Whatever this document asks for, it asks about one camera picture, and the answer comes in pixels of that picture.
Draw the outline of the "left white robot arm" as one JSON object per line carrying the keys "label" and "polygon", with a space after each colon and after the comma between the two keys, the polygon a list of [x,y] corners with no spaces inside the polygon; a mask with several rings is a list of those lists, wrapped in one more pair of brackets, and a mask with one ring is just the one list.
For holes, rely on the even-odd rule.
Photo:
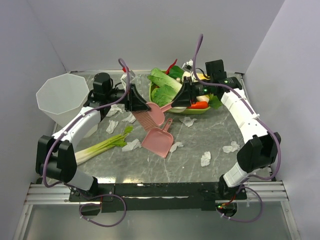
{"label": "left white robot arm", "polygon": [[56,184],[79,190],[87,201],[98,197],[98,180],[78,169],[75,148],[116,104],[123,104],[125,110],[130,112],[150,109],[135,84],[131,83],[129,72],[126,73],[124,89],[114,86],[108,73],[96,74],[93,89],[76,117],[52,136],[43,135],[38,140],[35,171],[42,176],[45,187],[52,188],[54,185],[48,184],[47,179],[53,179]]}

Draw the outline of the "pink hand brush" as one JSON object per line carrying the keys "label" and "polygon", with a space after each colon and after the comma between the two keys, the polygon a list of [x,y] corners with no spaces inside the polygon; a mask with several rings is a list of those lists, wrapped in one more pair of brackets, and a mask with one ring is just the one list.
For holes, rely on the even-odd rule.
{"label": "pink hand brush", "polygon": [[155,127],[159,127],[164,123],[164,112],[172,108],[172,102],[162,107],[158,106],[154,102],[148,102],[147,105],[150,107],[150,110],[131,112],[146,132],[150,131]]}

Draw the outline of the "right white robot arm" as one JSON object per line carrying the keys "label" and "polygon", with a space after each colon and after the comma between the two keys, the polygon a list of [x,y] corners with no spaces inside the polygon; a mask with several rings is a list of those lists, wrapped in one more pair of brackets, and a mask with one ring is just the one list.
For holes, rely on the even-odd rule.
{"label": "right white robot arm", "polygon": [[235,165],[218,181],[218,195],[230,199],[240,185],[256,176],[260,169],[280,158],[281,137],[272,132],[253,110],[242,84],[236,77],[228,77],[222,60],[206,62],[207,78],[196,81],[196,69],[192,60],[183,64],[190,75],[181,79],[182,87],[173,99],[173,107],[189,107],[197,97],[212,94],[229,110],[244,141],[236,155]]}

